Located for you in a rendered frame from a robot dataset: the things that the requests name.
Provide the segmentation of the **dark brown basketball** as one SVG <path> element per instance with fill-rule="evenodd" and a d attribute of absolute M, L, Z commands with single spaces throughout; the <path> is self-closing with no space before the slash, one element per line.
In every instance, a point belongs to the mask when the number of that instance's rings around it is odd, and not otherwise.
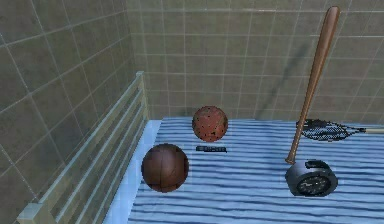
<path fill-rule="evenodd" d="M 176 145 L 155 145 L 145 154 L 141 173 L 144 182 L 152 190 L 161 193 L 175 191 L 188 177 L 188 157 Z"/>

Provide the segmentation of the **red speckled ball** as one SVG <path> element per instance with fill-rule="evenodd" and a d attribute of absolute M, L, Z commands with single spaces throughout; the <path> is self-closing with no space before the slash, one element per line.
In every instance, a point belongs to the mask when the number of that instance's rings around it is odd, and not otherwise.
<path fill-rule="evenodd" d="M 204 106 L 192 119 L 194 134 L 205 142 L 215 142 L 224 137 L 228 129 L 226 114 L 216 106 Z"/>

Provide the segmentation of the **black remote control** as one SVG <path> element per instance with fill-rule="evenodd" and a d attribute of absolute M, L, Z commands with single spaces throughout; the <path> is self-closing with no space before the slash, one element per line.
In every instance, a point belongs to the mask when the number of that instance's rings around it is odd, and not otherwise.
<path fill-rule="evenodd" d="M 227 153 L 226 147 L 217 147 L 217 146 L 196 146 L 196 151 Z"/>

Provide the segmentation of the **blue striped bed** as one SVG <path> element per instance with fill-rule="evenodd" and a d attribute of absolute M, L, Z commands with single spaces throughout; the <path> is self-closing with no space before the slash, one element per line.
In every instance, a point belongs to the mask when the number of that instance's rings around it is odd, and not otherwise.
<path fill-rule="evenodd" d="M 339 142 L 303 139 L 296 160 L 319 159 L 338 178 L 326 197 L 291 194 L 285 157 L 292 122 L 238 119 L 212 146 L 188 117 L 151 121 L 143 75 L 98 125 L 54 184 L 19 214 L 19 224 L 384 224 L 384 135 Z M 185 183 L 170 193 L 151 190 L 141 162 L 155 144 L 179 146 L 189 159 Z"/>

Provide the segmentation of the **brown wooden baseball bat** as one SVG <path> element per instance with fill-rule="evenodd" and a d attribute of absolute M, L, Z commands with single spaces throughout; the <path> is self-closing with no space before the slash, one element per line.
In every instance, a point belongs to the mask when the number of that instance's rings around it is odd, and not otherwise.
<path fill-rule="evenodd" d="M 309 76 L 309 81 L 307 85 L 306 95 L 304 98 L 304 103 L 296 126 L 295 136 L 288 153 L 288 156 L 285 158 L 285 161 L 288 164 L 293 165 L 295 163 L 295 157 L 301 138 L 301 133 L 304 128 L 304 123 L 309 112 L 311 102 L 322 74 L 329 49 L 333 40 L 333 36 L 336 31 L 337 23 L 340 16 L 340 8 L 338 6 L 331 6 L 324 17 L 323 25 L 317 42 L 317 47 L 311 67 L 311 72 Z"/>

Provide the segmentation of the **black tennis racket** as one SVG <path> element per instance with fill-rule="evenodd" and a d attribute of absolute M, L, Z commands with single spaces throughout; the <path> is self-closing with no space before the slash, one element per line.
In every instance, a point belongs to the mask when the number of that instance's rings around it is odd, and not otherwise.
<path fill-rule="evenodd" d="M 384 134 L 384 128 L 350 127 L 320 119 L 306 119 L 302 135 L 317 141 L 340 141 L 357 133 Z"/>

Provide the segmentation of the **black round alarm clock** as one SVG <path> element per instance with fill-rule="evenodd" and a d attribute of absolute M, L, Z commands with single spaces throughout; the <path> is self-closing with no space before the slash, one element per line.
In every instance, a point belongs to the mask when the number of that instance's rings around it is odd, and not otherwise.
<path fill-rule="evenodd" d="M 338 179 L 330 166 L 322 160 L 296 162 L 285 174 L 294 196 L 324 197 L 338 186 Z"/>

